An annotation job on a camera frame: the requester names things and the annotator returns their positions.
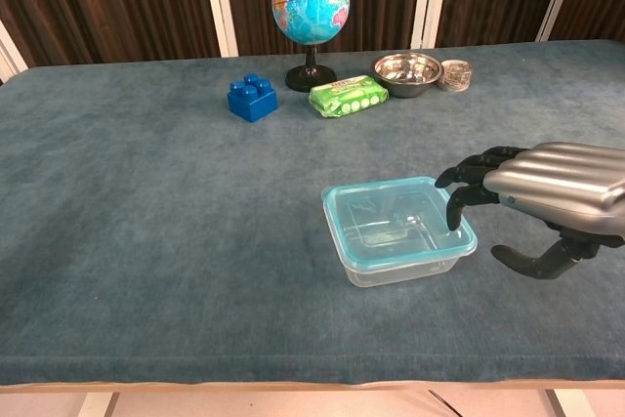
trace white tile floor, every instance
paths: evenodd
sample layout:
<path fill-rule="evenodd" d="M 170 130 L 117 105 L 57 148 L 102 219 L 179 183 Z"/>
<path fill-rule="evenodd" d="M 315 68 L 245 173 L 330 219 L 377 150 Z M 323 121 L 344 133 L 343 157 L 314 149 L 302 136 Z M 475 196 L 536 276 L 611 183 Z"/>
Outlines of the white tile floor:
<path fill-rule="evenodd" d="M 464 417 L 557 417 L 542 392 L 436 391 Z M 625 391 L 587 391 L 597 417 L 625 416 Z M 1 417 L 75 417 L 85 395 L 0 395 Z M 113 417 L 453 417 L 426 391 L 128 393 Z"/>

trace plastic food container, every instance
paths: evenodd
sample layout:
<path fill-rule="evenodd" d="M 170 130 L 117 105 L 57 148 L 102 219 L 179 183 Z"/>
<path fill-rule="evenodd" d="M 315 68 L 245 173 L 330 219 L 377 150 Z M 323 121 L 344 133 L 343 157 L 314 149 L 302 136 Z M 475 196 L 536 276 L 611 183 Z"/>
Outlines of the plastic food container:
<path fill-rule="evenodd" d="M 443 273 L 478 240 L 463 217 L 447 228 L 449 193 L 429 177 L 341 186 L 323 192 L 323 209 L 350 281 L 371 287 Z"/>

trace silver robotic hand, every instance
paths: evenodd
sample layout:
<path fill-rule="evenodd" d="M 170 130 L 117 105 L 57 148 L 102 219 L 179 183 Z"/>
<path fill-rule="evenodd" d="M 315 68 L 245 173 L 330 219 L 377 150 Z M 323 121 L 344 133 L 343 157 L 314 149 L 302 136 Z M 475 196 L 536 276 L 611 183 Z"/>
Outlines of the silver robotic hand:
<path fill-rule="evenodd" d="M 600 246 L 625 244 L 625 149 L 568 143 L 496 146 L 448 168 L 436 186 L 452 183 L 468 185 L 450 196 L 449 229 L 459 227 L 465 206 L 501 203 L 560 233 L 538 258 L 509 246 L 491 249 L 496 259 L 523 275 L 554 279 L 581 259 L 594 258 Z"/>

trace wet wipes package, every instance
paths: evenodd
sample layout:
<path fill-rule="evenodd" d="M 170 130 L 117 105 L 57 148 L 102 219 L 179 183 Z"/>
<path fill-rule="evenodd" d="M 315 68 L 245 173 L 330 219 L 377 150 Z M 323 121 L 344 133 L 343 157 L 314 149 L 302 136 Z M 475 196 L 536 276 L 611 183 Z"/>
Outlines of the wet wipes package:
<path fill-rule="evenodd" d="M 341 117 L 385 102 L 389 92 L 368 75 L 313 87 L 309 102 L 323 117 Z"/>

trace globe stand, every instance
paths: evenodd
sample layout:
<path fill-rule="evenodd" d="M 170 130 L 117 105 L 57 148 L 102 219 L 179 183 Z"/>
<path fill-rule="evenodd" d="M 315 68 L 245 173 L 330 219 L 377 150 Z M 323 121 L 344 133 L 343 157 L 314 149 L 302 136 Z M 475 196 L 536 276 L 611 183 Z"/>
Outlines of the globe stand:
<path fill-rule="evenodd" d="M 312 87 L 336 81 L 336 73 L 329 67 L 317 65 L 314 55 L 316 46 L 306 47 L 306 64 L 286 72 L 284 82 L 291 90 L 309 92 Z"/>

